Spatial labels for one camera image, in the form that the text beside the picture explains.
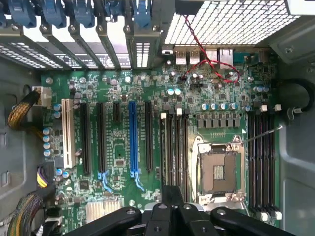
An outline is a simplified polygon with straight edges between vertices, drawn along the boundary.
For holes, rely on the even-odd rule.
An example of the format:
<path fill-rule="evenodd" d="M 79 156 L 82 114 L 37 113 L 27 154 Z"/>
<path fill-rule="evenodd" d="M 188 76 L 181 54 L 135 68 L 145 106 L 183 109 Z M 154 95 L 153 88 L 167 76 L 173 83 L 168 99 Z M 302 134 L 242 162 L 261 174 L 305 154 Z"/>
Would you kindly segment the silver socket cover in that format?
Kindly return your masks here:
<path fill-rule="evenodd" d="M 229 209 L 246 209 L 245 205 L 246 193 L 224 193 L 205 194 L 197 197 L 197 203 L 201 205 L 205 212 L 210 212 L 217 207 L 226 207 Z"/>

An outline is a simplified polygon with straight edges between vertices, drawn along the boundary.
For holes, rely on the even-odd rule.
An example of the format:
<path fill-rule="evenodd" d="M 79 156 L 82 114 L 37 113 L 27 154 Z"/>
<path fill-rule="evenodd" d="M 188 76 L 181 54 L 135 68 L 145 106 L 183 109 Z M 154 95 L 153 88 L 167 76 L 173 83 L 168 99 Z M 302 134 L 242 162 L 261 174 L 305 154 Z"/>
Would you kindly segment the thin metal locking lever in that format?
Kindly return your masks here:
<path fill-rule="evenodd" d="M 200 188 L 200 153 L 197 154 L 196 158 L 196 196 L 199 196 L 199 188 Z"/>
<path fill-rule="evenodd" d="M 265 131 L 265 132 L 263 132 L 263 133 L 261 133 L 261 134 L 259 134 L 259 135 L 256 135 L 256 136 L 254 136 L 254 137 L 248 138 L 247 140 L 242 141 L 241 144 L 245 144 L 245 143 L 251 142 L 251 141 L 253 141 L 253 140 L 255 140 L 255 139 L 258 139 L 258 138 L 261 138 L 261 137 L 263 137 L 263 136 L 265 136 L 265 135 L 274 133 L 275 131 L 278 131 L 278 130 L 280 130 L 280 129 L 282 129 L 282 128 L 283 128 L 283 126 L 282 126 L 282 125 L 279 125 L 279 126 L 277 126 L 276 128 L 267 130 L 267 131 Z"/>

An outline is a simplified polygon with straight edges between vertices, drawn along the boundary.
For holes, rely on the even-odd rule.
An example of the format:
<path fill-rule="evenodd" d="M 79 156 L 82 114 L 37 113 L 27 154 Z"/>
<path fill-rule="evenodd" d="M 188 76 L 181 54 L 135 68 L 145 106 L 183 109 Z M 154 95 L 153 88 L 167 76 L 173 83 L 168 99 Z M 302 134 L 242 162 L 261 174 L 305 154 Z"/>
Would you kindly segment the CPU socket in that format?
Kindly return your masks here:
<path fill-rule="evenodd" d="M 191 181 L 191 199 L 197 203 L 196 196 L 196 158 L 200 153 L 199 195 L 246 193 L 245 147 L 240 135 L 234 135 L 231 141 L 211 143 L 198 135 L 194 138 L 189 179 Z"/>

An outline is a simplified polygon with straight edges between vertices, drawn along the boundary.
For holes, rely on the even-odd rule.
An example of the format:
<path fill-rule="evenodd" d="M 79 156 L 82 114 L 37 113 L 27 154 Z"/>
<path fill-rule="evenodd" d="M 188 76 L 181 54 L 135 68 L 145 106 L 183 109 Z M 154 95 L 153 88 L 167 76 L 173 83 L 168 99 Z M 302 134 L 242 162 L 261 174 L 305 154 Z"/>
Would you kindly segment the silver finned heatsink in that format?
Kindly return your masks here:
<path fill-rule="evenodd" d="M 108 215 L 123 207 L 121 199 L 102 200 L 96 202 L 89 202 L 86 204 L 86 221 L 91 223 L 105 215 Z"/>

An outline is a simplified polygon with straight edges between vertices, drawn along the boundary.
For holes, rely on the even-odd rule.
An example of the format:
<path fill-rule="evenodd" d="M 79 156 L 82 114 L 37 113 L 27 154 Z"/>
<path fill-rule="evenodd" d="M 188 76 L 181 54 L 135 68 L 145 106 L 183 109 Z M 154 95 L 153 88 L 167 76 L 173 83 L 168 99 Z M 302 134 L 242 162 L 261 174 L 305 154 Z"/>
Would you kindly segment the long black expansion slot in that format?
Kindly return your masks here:
<path fill-rule="evenodd" d="M 80 127 L 81 127 L 81 158 L 83 173 L 91 173 L 91 128 L 90 128 L 90 111 L 87 103 L 80 104 Z"/>
<path fill-rule="evenodd" d="M 145 102 L 145 143 L 146 143 L 146 170 L 153 169 L 153 128 L 152 128 L 152 104 Z"/>
<path fill-rule="evenodd" d="M 98 148 L 98 178 L 102 181 L 106 191 L 112 193 L 107 180 L 107 139 L 106 139 L 106 112 L 102 102 L 96 104 L 97 148 Z"/>

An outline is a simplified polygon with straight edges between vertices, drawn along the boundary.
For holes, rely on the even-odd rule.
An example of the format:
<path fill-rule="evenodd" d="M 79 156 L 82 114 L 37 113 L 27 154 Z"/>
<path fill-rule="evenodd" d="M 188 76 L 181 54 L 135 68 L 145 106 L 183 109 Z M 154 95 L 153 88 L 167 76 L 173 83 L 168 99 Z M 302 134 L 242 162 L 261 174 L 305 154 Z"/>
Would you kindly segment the blue expansion slot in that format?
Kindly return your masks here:
<path fill-rule="evenodd" d="M 129 144 L 130 144 L 130 177 L 134 179 L 136 186 L 144 192 L 138 171 L 138 132 L 137 132 L 137 108 L 136 102 L 128 104 L 129 111 Z"/>

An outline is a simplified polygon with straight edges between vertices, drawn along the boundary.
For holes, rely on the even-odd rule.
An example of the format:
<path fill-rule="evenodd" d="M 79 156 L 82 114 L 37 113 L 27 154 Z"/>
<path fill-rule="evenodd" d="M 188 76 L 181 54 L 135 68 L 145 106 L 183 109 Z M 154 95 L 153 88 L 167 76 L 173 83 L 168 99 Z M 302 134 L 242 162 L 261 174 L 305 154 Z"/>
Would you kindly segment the open metal PC case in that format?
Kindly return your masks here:
<path fill-rule="evenodd" d="M 74 16 L 73 0 L 61 0 L 66 27 L 49 24 L 41 0 L 30 0 L 37 25 L 16 23 L 8 0 L 0 0 L 0 29 L 23 27 L 26 37 L 72 69 L 35 69 L 0 55 L 0 236 L 64 236 L 44 229 L 48 211 L 56 213 L 56 184 L 37 184 L 43 155 L 43 108 L 34 106 L 42 76 L 73 71 L 149 71 L 161 67 L 205 66 L 218 79 L 220 61 L 212 64 L 206 49 L 233 50 L 233 66 L 274 65 L 272 91 L 281 109 L 278 126 L 279 229 L 315 236 L 315 0 L 204 0 L 196 15 L 179 15 L 175 0 L 152 0 L 150 28 L 160 33 L 151 69 L 132 69 L 124 26 L 133 21 L 132 0 L 120 0 L 117 22 L 105 20 L 105 0 L 92 0 L 95 25 L 86 29 Z M 176 51 L 187 64 L 176 65 Z M 200 62 L 189 63 L 199 51 Z"/>

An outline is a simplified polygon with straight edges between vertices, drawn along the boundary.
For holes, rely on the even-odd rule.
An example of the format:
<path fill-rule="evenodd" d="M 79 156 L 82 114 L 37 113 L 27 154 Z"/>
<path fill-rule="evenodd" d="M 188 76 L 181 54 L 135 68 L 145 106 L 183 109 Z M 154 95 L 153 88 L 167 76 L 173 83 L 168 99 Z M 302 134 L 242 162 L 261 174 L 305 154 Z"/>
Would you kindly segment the short black expansion slot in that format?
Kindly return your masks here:
<path fill-rule="evenodd" d="M 113 122 L 121 122 L 121 105 L 119 102 L 113 102 Z"/>

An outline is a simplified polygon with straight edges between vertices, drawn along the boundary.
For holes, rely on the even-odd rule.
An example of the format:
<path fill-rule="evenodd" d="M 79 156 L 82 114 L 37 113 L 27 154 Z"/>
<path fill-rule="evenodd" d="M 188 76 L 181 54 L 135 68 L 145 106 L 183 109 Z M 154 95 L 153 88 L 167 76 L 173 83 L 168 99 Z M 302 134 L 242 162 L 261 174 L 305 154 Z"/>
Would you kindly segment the black main power connector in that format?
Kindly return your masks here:
<path fill-rule="evenodd" d="M 53 161 L 48 161 L 37 166 L 36 180 L 40 188 L 46 188 L 54 182 L 55 166 Z"/>

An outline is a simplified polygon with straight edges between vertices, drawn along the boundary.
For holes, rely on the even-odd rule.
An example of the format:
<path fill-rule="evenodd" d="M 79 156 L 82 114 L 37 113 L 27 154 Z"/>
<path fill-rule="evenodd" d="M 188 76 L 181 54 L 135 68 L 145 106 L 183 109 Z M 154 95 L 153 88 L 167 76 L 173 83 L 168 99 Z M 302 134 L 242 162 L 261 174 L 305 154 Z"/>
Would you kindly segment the white expansion slot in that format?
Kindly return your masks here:
<path fill-rule="evenodd" d="M 73 100 L 62 99 L 61 105 L 63 129 L 63 167 L 71 169 L 76 165 Z"/>

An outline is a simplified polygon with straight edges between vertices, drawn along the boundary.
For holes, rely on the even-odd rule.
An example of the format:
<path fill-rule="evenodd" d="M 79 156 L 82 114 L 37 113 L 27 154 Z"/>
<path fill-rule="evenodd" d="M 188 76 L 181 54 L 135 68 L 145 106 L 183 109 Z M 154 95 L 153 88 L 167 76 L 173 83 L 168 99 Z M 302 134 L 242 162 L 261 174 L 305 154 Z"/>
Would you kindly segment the green Dell motherboard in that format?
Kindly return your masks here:
<path fill-rule="evenodd" d="M 65 235 L 87 223 L 85 206 L 89 202 L 121 199 L 123 207 L 144 211 L 162 200 L 162 187 L 170 185 L 168 154 L 168 116 L 174 110 L 173 171 L 176 183 L 175 117 L 176 109 L 189 111 L 188 164 L 194 138 L 202 136 L 213 143 L 229 142 L 234 135 L 248 139 L 248 113 L 255 115 L 281 106 L 276 103 L 272 81 L 274 65 L 237 65 L 235 70 L 222 69 L 218 79 L 205 66 L 188 71 L 184 67 L 161 67 L 149 71 L 73 71 L 42 76 L 43 87 L 52 90 L 52 108 L 43 108 L 43 155 L 55 166 L 56 197 L 50 217 L 63 217 L 56 233 Z M 63 167 L 62 99 L 73 100 L 75 161 L 73 168 Z M 130 177 L 129 102 L 136 102 L 138 132 L 138 171 L 144 192 Z M 145 102 L 152 104 L 153 169 L 146 170 Z M 98 178 L 96 104 L 102 102 L 106 112 L 107 180 L 112 193 Z M 113 122 L 113 102 L 121 105 L 121 122 Z M 83 173 L 81 158 L 80 104 L 87 103 L 91 128 L 91 173 Z M 278 141 L 275 133 L 275 199 L 279 208 Z M 236 209 L 254 217 L 248 202 L 248 143 L 245 147 L 246 209 Z M 183 187 L 179 187 L 184 197 Z M 189 201 L 191 181 L 189 179 Z"/>

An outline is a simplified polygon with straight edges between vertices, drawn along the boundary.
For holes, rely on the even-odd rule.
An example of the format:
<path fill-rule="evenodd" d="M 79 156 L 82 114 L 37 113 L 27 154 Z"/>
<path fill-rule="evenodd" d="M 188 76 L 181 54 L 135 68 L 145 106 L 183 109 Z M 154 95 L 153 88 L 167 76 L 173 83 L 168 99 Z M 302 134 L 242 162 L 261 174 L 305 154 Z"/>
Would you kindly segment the metal rear port connector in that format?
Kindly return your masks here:
<path fill-rule="evenodd" d="M 233 50 L 228 48 L 219 49 L 220 69 L 230 69 L 233 66 Z"/>
<path fill-rule="evenodd" d="M 176 51 L 175 64 L 176 65 L 186 65 L 187 64 L 186 51 Z"/>
<path fill-rule="evenodd" d="M 200 52 L 199 51 L 190 51 L 189 52 L 189 63 L 191 65 L 197 64 L 200 62 Z"/>
<path fill-rule="evenodd" d="M 218 64 L 218 50 L 217 49 L 206 49 L 206 55 L 212 64 Z"/>

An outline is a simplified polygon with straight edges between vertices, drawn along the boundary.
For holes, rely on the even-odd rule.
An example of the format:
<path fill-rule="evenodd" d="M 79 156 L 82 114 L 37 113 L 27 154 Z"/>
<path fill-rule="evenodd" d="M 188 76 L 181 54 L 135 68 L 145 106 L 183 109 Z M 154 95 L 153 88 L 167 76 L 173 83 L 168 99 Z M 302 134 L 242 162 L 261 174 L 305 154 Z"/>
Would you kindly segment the white power connector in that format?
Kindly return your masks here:
<path fill-rule="evenodd" d="M 34 106 L 40 106 L 47 109 L 52 108 L 52 90 L 50 87 L 43 86 L 34 86 L 32 90 L 37 91 L 40 94 L 40 97 Z"/>

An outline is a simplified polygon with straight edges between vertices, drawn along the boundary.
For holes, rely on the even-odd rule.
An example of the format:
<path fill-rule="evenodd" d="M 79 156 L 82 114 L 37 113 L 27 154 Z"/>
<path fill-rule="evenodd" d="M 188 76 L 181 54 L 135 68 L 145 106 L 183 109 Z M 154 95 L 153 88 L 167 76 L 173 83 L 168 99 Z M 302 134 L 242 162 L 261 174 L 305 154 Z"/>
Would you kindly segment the metal expansion slot cover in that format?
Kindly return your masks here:
<path fill-rule="evenodd" d="M 17 49 L 8 46 L 8 42 L 10 39 L 12 39 L 12 35 L 12 28 L 0 29 L 0 55 L 28 67 L 35 69 L 46 69 L 44 67 L 40 68 L 41 64 L 31 60 L 30 56 L 22 54 Z"/>
<path fill-rule="evenodd" d="M 157 56 L 160 33 L 139 29 L 133 22 L 124 26 L 126 47 L 132 69 L 151 69 Z"/>
<path fill-rule="evenodd" d="M 72 68 L 63 60 L 50 53 L 36 42 L 26 37 L 23 33 L 23 27 L 12 25 L 12 39 L 9 40 L 8 46 L 17 49 L 22 54 L 30 56 L 31 60 L 41 64 L 40 68 L 71 70 Z"/>

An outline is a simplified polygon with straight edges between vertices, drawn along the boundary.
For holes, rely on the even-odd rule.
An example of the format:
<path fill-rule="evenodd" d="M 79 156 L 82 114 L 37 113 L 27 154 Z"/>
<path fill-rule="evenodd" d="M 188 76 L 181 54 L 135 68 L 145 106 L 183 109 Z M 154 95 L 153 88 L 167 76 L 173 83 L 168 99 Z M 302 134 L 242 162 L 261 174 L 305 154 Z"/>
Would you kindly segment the blue card retention clip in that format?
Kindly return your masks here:
<path fill-rule="evenodd" d="M 41 0 L 42 11 L 46 21 L 61 29 L 66 27 L 66 15 L 61 0 Z"/>
<path fill-rule="evenodd" d="M 73 0 L 74 16 L 86 29 L 95 26 L 95 15 L 92 0 Z"/>
<path fill-rule="evenodd" d="M 30 0 L 8 0 L 8 7 L 16 23 L 26 28 L 36 27 L 35 11 Z"/>
<path fill-rule="evenodd" d="M 139 30 L 148 29 L 152 20 L 152 0 L 132 0 L 133 21 Z"/>
<path fill-rule="evenodd" d="M 117 22 L 118 16 L 122 15 L 122 5 L 120 0 L 105 0 L 105 20 Z"/>

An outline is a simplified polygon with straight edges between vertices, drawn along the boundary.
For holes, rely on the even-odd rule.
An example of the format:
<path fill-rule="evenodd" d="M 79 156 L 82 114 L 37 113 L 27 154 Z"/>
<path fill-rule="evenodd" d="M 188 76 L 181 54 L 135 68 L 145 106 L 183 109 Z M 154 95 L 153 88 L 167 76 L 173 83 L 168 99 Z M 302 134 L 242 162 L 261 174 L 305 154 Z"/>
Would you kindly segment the black chassis switch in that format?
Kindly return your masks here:
<path fill-rule="evenodd" d="M 175 12 L 179 15 L 196 15 L 204 0 L 175 0 Z"/>

